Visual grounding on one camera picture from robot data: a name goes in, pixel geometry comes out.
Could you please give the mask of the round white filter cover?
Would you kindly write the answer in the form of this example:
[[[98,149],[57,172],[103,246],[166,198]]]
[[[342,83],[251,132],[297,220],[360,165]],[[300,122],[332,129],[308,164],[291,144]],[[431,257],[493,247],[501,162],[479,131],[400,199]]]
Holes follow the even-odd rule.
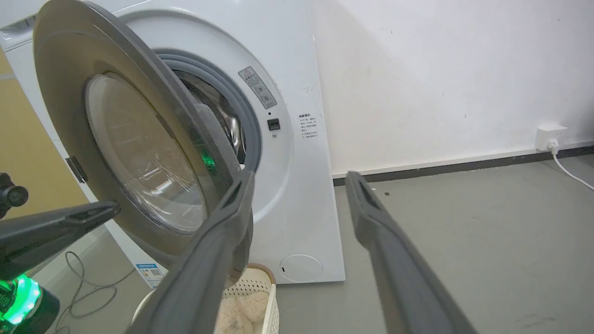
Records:
[[[280,262],[280,273],[288,283],[314,283],[323,274],[323,265],[306,254],[293,254]]]

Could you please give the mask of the grey rubber door gasket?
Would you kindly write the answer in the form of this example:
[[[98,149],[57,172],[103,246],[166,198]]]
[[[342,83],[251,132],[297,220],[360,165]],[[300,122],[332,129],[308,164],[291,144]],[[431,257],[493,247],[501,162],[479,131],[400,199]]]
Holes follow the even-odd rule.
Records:
[[[186,51],[161,48],[155,49],[155,54],[172,71],[179,70],[198,76],[218,89],[227,98],[231,107],[234,108],[236,114],[239,116],[240,123],[244,129],[246,150],[244,165],[257,169],[262,154],[262,138],[258,119],[246,94],[241,91],[239,86],[231,79],[231,76],[227,75],[218,66],[214,65],[214,63]]]

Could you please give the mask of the white perforated laundry basket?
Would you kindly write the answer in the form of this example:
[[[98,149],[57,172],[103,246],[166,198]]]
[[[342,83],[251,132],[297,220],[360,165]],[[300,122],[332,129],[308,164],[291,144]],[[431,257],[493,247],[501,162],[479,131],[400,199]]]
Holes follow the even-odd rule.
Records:
[[[269,293],[269,300],[265,319],[255,324],[254,334],[279,334],[280,318],[276,299],[276,280],[267,267],[257,263],[248,264],[237,283],[224,290],[221,300],[260,291]]]

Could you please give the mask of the grey warning sticker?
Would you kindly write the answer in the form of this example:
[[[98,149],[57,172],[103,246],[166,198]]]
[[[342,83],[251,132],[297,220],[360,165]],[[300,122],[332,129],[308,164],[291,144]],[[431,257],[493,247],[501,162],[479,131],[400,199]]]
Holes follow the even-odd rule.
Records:
[[[252,66],[241,69],[238,74],[258,97],[258,100],[265,109],[272,108],[278,104],[265,82],[263,82]]]

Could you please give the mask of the white wall power socket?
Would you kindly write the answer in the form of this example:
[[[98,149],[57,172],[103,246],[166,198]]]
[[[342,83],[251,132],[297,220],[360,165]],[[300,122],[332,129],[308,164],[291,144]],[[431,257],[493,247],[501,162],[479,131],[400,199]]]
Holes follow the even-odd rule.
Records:
[[[550,123],[541,125],[537,128],[535,148],[538,151],[550,151],[552,154],[558,154],[565,139],[567,127]]]

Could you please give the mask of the steel washing machine drum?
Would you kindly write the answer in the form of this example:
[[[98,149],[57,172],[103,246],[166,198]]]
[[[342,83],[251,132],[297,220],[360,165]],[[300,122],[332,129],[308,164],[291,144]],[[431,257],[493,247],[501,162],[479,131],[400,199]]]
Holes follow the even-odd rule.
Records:
[[[244,165],[246,159],[244,129],[239,116],[231,107],[227,98],[218,89],[198,76],[179,70],[173,70],[173,72],[190,91],[191,95],[199,103],[206,104],[214,113],[233,146],[239,164]]]

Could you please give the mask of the blue white energy label sticker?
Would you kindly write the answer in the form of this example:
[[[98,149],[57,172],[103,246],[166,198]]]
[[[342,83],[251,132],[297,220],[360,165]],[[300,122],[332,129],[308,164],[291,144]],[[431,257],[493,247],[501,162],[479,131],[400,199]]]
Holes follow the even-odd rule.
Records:
[[[137,263],[135,266],[138,273],[144,277],[146,283],[153,289],[158,288],[158,285],[165,277],[155,263]]]

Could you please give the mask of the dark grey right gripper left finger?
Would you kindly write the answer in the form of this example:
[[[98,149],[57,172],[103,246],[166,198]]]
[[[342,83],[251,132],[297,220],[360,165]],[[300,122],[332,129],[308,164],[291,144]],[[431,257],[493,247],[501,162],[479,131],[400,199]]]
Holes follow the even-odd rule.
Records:
[[[230,275],[242,275],[254,230],[254,172],[243,170],[126,334],[213,334]]]

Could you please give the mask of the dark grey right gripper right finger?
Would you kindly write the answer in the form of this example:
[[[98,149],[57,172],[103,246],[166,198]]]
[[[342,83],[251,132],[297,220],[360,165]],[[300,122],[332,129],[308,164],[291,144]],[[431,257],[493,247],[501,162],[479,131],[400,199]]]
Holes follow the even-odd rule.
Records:
[[[345,179],[355,237],[368,251],[388,334],[478,334],[365,178]]]

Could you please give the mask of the cream plush toy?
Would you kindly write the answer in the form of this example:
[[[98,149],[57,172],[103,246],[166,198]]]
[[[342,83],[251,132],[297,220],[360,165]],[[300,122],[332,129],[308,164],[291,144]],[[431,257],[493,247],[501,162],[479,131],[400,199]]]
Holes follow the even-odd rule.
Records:
[[[223,298],[213,334],[254,334],[256,323],[265,319],[269,293]]]

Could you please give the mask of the black door hinge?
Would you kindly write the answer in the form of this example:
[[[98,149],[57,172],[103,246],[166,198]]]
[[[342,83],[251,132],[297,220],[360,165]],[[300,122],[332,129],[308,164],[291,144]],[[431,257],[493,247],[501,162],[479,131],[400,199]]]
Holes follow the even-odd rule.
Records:
[[[66,164],[72,171],[72,174],[80,184],[87,184],[89,181],[88,175],[76,156],[65,158]]]

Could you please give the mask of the white washing machine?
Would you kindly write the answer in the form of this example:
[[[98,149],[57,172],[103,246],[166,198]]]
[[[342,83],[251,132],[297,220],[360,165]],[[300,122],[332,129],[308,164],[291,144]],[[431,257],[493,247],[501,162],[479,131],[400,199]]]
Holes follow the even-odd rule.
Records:
[[[325,132],[310,0],[81,0],[101,6],[151,50],[186,51],[218,66],[246,94],[258,119],[262,154],[252,201],[249,263],[278,284],[291,284],[279,265],[306,254],[323,265],[314,283],[344,281],[344,259]],[[36,76],[32,37],[49,0],[0,0],[0,48],[62,158],[68,158],[46,110]],[[252,66],[277,105],[265,109],[238,72]],[[299,114],[315,114],[319,136],[303,139]],[[278,118],[280,130],[267,120]],[[107,228],[129,261],[155,263],[119,228]],[[165,275],[168,269],[157,264]]]

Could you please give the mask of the yellow panel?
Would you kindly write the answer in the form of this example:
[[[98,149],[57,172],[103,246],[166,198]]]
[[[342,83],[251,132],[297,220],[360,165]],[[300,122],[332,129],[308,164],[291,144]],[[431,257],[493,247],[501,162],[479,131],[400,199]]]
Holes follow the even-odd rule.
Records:
[[[28,191],[6,219],[88,203],[0,48],[0,173]]]

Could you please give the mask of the small printed text label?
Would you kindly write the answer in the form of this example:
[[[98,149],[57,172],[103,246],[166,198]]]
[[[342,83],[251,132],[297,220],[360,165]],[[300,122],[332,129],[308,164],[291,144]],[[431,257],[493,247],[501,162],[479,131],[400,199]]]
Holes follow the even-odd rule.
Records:
[[[314,139],[319,136],[319,126],[315,114],[299,114],[299,133],[303,139]]]

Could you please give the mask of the dark grey baseboard strip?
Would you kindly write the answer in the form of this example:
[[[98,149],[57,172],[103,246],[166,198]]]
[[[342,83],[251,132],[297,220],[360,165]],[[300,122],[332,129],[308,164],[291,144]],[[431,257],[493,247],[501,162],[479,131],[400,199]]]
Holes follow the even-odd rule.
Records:
[[[549,161],[552,159],[551,152],[530,148],[528,150],[509,151],[469,158],[429,161],[392,167],[355,169],[354,171],[360,173],[367,182],[371,183],[506,167],[539,161]]]

